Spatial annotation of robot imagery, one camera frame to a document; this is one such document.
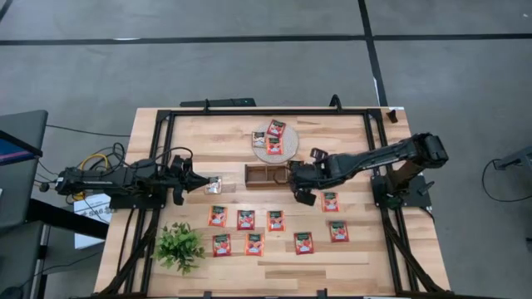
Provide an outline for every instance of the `wooden table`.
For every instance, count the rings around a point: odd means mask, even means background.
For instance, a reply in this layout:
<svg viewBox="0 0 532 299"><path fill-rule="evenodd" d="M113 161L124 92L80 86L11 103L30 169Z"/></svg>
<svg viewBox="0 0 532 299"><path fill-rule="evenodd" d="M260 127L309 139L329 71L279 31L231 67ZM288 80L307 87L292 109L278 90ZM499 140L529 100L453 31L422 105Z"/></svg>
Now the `wooden table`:
<svg viewBox="0 0 532 299"><path fill-rule="evenodd" d="M137 111L126 162L148 158L157 110L141 108ZM389 144L411 135L403 110L397 112L397 118L399 122L396 124L386 117L384 119ZM271 119L268 116L176 118L171 146L192 149L195 172L203 176L221 175L224 187L219 195L205 195L203 189L185 194L183 206L173 205L168 198L168 204L161 211L160 226L173 222L190 223L192 228L203 233L203 243L208 253L207 258L199 262L199 268L185 277L175 267L166 269L154 262L149 296L202 296L204 291L212 291L214 296L313 296L316 290L323 288L327 288L331 296L394 294L381 215L373 204L369 171L357 174L345 184L332 189L339 193L339 213L322 213L318 201L313 207L296 203L293 194L287 189L246 189L244 165L261 164L250 147L251 131ZM368 150L361 116L298 115L275 116L275 119L291 125L299 133L295 159L310 162L312 147L331 154ZM372 128L378 147L376 125L373 124ZM164 127L161 132L160 145L164 140ZM229 208L226 228L207 226L209 207L214 204ZM266 236L263 257L244 255L246 232L236 230L236 213L239 209L256 211L255 232L265 233ZM268 232L266 213L269 210L285 212L286 232ZM116 274L128 214L128 210L120 210L113 215L96 280L96 292L106 287ZM126 239L124 261L131 251L135 214ZM404 208L404 214L412 253L434 281L448 289L432 220L419 208ZM347 221L349 243L330 242L326 222L333 219ZM297 232L312 232L314 254L295 254L293 233ZM211 238L220 233L231 234L232 257L212 257ZM397 256L402 271L402 285L408 289L404 261L399 252ZM143 262L141 259L137 263L133 291L140 288Z"/></svg>

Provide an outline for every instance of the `concrete floor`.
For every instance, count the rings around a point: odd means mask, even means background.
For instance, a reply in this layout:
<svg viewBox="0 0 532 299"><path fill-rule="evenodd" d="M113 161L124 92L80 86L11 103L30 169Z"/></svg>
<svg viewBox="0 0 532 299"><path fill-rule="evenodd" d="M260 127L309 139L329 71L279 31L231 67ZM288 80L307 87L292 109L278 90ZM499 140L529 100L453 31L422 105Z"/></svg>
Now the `concrete floor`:
<svg viewBox="0 0 532 299"><path fill-rule="evenodd" d="M367 8L374 34L532 32L527 0L367 0ZM14 0L0 22L3 40L262 34L363 34L363 27L350 0ZM480 176L488 160L531 144L532 40L376 48L389 105L405 106L412 132L438 134L451 157L425 175L436 181L431 196L452 289L529 298L532 203L490 201ZM2 114L45 109L50 124L86 130L127 134L142 106L227 97L326 105L333 93L344 105L377 104L365 42L0 47ZM49 129L42 161L58 171L114 141ZM516 198L532 193L526 175L489 172L487 183ZM64 205L53 193L34 195ZM95 257L52 274L46 298L90 294L98 264Z"/></svg>

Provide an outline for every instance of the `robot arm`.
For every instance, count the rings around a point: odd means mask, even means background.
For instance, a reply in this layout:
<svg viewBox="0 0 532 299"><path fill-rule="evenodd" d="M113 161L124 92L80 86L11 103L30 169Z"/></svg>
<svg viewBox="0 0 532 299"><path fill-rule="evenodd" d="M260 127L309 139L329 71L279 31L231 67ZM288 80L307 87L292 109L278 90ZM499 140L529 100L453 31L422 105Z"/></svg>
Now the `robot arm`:
<svg viewBox="0 0 532 299"><path fill-rule="evenodd" d="M438 136L429 133L416 134L394 145L371 150L361 154L328 154L313 149L312 164L290 162L288 183L300 203L313 205L316 196L312 189L329 189L355 174L399 161L406 163L398 170L387 174L388 188L400 191L407 188L408 182L425 168L440 168L448 160L447 153Z"/></svg>
<svg viewBox="0 0 532 299"><path fill-rule="evenodd" d="M101 191L111 197L111 208L160 208L168 189L173 189L174 203L182 205L183 191L190 192L208 182L194 173L192 159L176 155L170 167L143 159L104 171L66 168L57 178L56 191L60 195Z"/></svg>

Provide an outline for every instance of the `green plant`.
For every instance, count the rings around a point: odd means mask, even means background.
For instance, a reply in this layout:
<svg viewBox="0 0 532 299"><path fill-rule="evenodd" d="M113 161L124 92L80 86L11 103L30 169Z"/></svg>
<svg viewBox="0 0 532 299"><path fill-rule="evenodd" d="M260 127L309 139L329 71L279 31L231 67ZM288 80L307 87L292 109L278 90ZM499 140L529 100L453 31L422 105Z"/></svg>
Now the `green plant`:
<svg viewBox="0 0 532 299"><path fill-rule="evenodd" d="M174 223L171 228L164 226L163 233L157 238L153 258L167 268L178 263L177 271L183 269L183 275L190 273L195 257L204 258L205 249L201 246L201 236L190 229L188 223Z"/></svg>

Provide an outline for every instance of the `red snack packet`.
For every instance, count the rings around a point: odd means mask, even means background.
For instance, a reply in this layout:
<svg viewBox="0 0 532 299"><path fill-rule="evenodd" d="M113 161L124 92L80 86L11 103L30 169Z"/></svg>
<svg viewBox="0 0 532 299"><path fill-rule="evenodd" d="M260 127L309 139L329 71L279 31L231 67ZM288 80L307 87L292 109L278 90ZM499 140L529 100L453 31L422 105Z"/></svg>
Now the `red snack packet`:
<svg viewBox="0 0 532 299"><path fill-rule="evenodd" d="M264 254L264 235L260 233L248 233L244 246L245 255L262 257Z"/></svg>
<svg viewBox="0 0 532 299"><path fill-rule="evenodd" d="M220 226L225 228L227 222L227 208L212 206L209 211L209 226Z"/></svg>
<svg viewBox="0 0 532 299"><path fill-rule="evenodd" d="M268 231L269 232L284 232L284 212L270 211L268 212Z"/></svg>
<svg viewBox="0 0 532 299"><path fill-rule="evenodd" d="M296 243L296 254L314 253L312 233L295 233L293 240Z"/></svg>
<svg viewBox="0 0 532 299"><path fill-rule="evenodd" d="M329 223L331 242L349 242L349 233L345 221L331 221Z"/></svg>
<svg viewBox="0 0 532 299"><path fill-rule="evenodd" d="M238 230L255 229L255 211L241 211L237 212L236 228Z"/></svg>
<svg viewBox="0 0 532 299"><path fill-rule="evenodd" d="M231 255L231 235L213 236L213 257L227 257Z"/></svg>
<svg viewBox="0 0 532 299"><path fill-rule="evenodd" d="M283 136L284 128L286 124L281 121L272 120L269 124L268 131L266 133L273 135L275 137Z"/></svg>
<svg viewBox="0 0 532 299"><path fill-rule="evenodd" d="M338 193L322 192L322 211L323 212L339 212L340 203L338 203Z"/></svg>
<svg viewBox="0 0 532 299"><path fill-rule="evenodd" d="M283 154L283 140L280 138L268 137L266 139L266 150L268 154Z"/></svg>

